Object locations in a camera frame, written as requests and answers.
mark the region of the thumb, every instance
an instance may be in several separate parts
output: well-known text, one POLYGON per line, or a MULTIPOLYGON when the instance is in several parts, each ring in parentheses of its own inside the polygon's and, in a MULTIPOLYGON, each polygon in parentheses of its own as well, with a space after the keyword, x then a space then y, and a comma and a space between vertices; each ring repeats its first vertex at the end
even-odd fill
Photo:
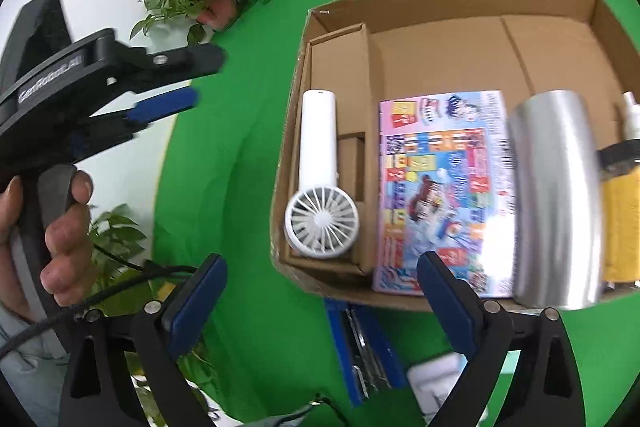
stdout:
POLYGON ((0 244, 5 243, 22 211, 22 182, 18 176, 0 195, 0 244))

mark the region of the green surface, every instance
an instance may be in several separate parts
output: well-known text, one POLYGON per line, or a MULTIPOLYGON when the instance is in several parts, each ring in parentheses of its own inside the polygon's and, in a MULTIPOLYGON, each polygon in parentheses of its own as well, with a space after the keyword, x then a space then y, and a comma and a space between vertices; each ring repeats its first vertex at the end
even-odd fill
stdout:
MULTIPOLYGON (((270 201, 298 43, 307 11, 330 1, 273 0, 219 36, 229 55, 225 71, 194 81, 200 105, 178 117, 166 154, 156 258, 199 263, 213 251, 228 262, 228 286, 206 329, 218 371, 209 390, 227 412, 248 421, 326 393, 355 426, 420 426, 409 390, 350 409, 321 299, 271 266, 270 201)), ((638 3, 606 2, 640 47, 638 3)), ((640 370, 638 305, 640 296, 563 315, 590 426, 603 425, 640 370)), ((378 315, 407 368, 448 349, 431 314, 378 315)), ((492 417, 507 385, 498 382, 492 417)), ((331 418, 315 412, 308 424, 337 425, 331 418)))

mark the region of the stainless steel tumbler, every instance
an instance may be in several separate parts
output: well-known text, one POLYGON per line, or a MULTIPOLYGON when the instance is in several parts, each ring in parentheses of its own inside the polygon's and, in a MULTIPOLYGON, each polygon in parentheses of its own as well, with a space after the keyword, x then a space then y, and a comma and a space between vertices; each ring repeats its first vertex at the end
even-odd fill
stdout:
POLYGON ((537 94, 510 118, 518 211, 513 294, 538 309, 596 302, 602 200, 596 146, 580 96, 537 94))

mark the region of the small cardboard box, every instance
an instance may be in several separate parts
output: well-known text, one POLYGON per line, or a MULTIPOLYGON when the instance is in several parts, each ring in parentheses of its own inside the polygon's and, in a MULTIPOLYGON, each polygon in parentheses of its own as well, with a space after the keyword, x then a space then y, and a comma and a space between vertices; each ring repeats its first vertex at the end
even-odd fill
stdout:
POLYGON ((305 291, 373 306, 429 309, 424 298, 371 289, 379 102, 498 89, 510 112, 537 92, 571 89, 603 148, 622 139, 622 92, 640 99, 640 55, 602 0, 337 0, 309 13, 300 50, 271 207, 272 260, 305 291), (283 232, 298 187, 300 101, 311 87, 335 93, 338 183, 361 219, 353 250, 333 261, 298 256, 283 232))

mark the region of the metal bolt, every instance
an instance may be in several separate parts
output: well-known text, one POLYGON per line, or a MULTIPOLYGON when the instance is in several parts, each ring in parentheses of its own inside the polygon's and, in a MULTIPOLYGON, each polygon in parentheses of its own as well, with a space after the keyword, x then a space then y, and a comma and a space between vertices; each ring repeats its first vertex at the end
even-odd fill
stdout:
POLYGON ((485 301, 484 309, 489 313, 497 313, 502 309, 502 306, 500 306, 496 301, 485 301))
POLYGON ((160 311, 160 308, 162 308, 162 302, 160 301, 149 301, 145 304, 145 312, 149 315, 158 313, 160 311))
POLYGON ((546 318, 548 318, 550 321, 556 321, 560 318, 560 314, 558 313, 558 310, 555 310, 553 308, 547 308, 545 310, 545 315, 546 315, 546 318))
POLYGON ((89 310, 84 315, 84 320, 87 322, 95 322, 102 316, 102 312, 100 310, 89 310))

